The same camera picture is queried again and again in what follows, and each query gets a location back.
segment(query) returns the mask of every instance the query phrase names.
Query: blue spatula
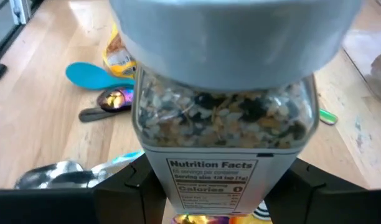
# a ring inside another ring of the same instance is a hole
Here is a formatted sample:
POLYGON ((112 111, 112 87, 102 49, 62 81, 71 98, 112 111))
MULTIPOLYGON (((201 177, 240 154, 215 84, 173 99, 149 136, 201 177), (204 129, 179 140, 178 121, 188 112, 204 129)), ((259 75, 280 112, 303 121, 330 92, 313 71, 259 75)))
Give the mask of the blue spatula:
POLYGON ((116 78, 103 68, 86 62, 75 62, 66 68, 67 78, 79 87, 87 90, 104 90, 119 86, 134 85, 130 78, 116 78))

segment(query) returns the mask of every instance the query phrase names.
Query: white plastic cap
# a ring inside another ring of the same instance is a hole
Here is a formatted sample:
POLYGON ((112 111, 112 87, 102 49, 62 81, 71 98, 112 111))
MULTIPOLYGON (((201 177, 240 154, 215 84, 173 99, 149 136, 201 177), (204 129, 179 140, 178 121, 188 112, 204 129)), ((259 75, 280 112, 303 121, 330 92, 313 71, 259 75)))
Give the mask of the white plastic cap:
POLYGON ((110 0, 129 52, 215 90, 292 83, 328 63, 362 0, 110 0))

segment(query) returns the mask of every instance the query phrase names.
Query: spice container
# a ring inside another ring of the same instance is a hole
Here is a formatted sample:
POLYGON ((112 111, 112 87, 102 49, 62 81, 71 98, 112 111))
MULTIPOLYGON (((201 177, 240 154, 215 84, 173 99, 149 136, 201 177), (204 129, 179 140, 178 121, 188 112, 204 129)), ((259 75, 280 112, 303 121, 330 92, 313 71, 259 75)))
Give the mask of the spice container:
POLYGON ((246 215, 318 125, 313 72, 361 0, 110 0, 133 126, 177 213, 246 215))

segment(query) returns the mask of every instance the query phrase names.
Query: wooden countertop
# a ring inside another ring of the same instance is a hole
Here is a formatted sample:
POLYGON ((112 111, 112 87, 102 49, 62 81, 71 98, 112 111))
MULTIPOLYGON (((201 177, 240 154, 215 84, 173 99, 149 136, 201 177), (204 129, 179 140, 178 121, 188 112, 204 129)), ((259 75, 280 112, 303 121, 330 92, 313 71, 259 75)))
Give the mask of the wooden countertop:
MULTIPOLYGON (((381 10, 374 4, 367 7, 381 10)), ((363 13, 359 21, 372 11, 363 13)), ((95 105, 99 92, 65 77, 72 62, 102 66, 110 14, 105 0, 45 0, 2 58, 8 72, 0 81, 0 188, 37 166, 73 159, 91 168, 141 148, 129 113, 79 122, 78 112, 95 105)), ((343 50, 316 72, 316 81, 321 107, 339 122, 321 124, 300 158, 363 187, 381 188, 381 102, 343 50)))

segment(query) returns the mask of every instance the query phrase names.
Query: snack bag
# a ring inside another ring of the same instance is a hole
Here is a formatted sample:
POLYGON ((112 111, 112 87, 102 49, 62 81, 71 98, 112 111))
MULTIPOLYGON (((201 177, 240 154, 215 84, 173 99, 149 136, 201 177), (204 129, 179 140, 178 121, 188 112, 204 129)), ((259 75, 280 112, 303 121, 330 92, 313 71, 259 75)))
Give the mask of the snack bag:
POLYGON ((121 40, 116 24, 113 24, 109 44, 102 53, 105 68, 118 78, 134 78, 136 62, 121 40))

